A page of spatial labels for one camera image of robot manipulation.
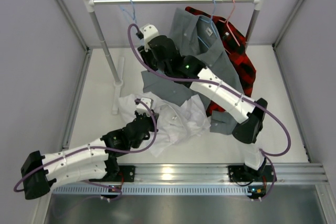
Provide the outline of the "white shirt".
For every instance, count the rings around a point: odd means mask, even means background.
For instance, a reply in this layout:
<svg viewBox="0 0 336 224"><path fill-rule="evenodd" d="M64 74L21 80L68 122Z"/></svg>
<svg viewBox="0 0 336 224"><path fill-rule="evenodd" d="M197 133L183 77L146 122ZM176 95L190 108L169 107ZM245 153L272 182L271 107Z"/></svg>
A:
<svg viewBox="0 0 336 224"><path fill-rule="evenodd" d="M118 99L119 112L125 123L135 119L136 99L150 98L152 109L159 115L157 137L149 152L158 157L171 145L186 142L193 136L200 136L211 126L199 95L193 95L178 106L162 100L152 92L130 94Z"/></svg>

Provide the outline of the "light blue hanger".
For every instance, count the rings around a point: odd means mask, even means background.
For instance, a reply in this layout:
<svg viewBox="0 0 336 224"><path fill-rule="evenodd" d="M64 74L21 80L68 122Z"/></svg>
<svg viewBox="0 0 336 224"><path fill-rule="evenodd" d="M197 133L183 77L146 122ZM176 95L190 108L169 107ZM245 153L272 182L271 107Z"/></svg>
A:
<svg viewBox="0 0 336 224"><path fill-rule="evenodd" d="M136 18L136 11L135 11L135 7L134 7L134 2L133 0L129 0L130 1L130 5L132 7L132 10L129 11L128 9L126 9L124 6L119 5L119 9L121 11L121 13L123 14L124 19L129 23L129 24L137 24L137 18Z"/></svg>

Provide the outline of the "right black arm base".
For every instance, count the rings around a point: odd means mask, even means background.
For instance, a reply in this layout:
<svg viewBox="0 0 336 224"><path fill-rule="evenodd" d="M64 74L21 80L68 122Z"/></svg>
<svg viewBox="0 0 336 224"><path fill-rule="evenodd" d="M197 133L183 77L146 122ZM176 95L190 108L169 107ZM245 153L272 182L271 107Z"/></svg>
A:
<svg viewBox="0 0 336 224"><path fill-rule="evenodd" d="M271 165L264 165L259 170L253 170L246 165L229 165L229 181L247 189L248 198L252 201L261 201L277 181Z"/></svg>

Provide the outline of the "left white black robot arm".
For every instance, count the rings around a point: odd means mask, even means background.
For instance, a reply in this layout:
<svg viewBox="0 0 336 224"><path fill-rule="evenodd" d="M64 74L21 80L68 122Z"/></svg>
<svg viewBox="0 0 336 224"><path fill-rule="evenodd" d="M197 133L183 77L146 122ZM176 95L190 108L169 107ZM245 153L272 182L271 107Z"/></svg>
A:
<svg viewBox="0 0 336 224"><path fill-rule="evenodd" d="M143 141L156 133L159 115L135 113L135 119L86 145L51 154L34 151L21 167L24 197L37 199L51 190L82 180L114 181L119 174L117 159L141 152Z"/></svg>

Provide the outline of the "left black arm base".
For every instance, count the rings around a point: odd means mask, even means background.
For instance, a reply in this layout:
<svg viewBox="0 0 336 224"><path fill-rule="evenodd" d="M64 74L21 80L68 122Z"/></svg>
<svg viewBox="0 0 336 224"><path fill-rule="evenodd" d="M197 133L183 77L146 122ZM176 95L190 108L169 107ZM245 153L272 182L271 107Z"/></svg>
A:
<svg viewBox="0 0 336 224"><path fill-rule="evenodd" d="M115 182L132 183L135 178L135 166L133 165L120 165L119 172L114 178Z"/></svg>

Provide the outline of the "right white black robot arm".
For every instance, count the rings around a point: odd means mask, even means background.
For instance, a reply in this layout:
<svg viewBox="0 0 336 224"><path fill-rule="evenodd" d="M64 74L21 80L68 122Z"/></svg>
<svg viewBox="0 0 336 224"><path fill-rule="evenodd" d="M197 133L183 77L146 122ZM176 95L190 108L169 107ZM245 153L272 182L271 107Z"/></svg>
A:
<svg viewBox="0 0 336 224"><path fill-rule="evenodd" d="M196 57L180 55L173 40L165 35L145 35L140 31L136 36L143 41L137 51L148 71L206 96L234 118L237 124L232 135L242 144L244 174L250 180L261 177L266 159L258 150L256 141L263 129L267 101L249 99Z"/></svg>

